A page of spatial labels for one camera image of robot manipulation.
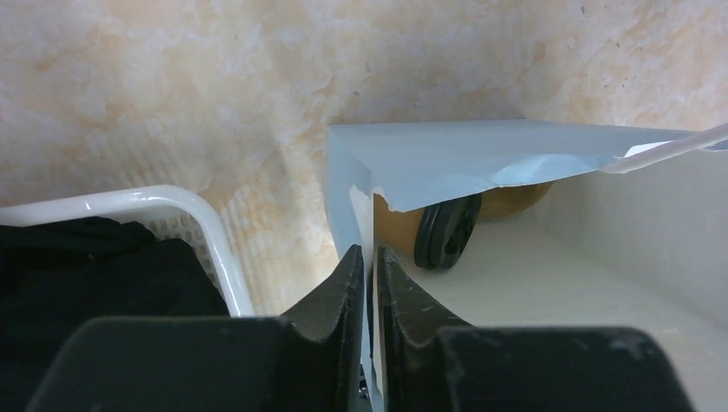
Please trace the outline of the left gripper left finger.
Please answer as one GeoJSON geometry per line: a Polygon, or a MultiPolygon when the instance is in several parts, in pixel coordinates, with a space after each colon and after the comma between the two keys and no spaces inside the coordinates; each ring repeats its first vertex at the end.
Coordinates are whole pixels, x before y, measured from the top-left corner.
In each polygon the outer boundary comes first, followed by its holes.
{"type": "Polygon", "coordinates": [[[361,380],[362,250],[277,317],[95,318],[31,411],[350,411],[361,380]]]}

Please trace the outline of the light blue paper bag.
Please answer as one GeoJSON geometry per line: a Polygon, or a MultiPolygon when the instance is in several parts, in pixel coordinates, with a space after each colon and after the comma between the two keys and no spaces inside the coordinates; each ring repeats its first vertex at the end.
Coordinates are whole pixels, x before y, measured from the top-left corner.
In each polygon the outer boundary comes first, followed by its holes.
{"type": "Polygon", "coordinates": [[[361,364],[380,378],[377,252],[478,327],[628,327],[665,352],[693,404],[727,408],[727,128],[702,132],[529,119],[328,129],[327,217],[360,245],[361,364]],[[374,236],[373,198],[407,212],[501,187],[554,184],[479,221],[459,260],[425,270],[374,236]]]}

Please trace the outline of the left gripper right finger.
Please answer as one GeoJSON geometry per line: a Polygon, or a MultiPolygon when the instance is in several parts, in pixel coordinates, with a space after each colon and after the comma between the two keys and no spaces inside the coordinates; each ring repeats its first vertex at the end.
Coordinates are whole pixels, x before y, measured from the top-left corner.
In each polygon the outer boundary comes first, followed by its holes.
{"type": "Polygon", "coordinates": [[[377,252],[387,411],[690,411],[665,352],[628,327],[478,327],[377,252]]]}

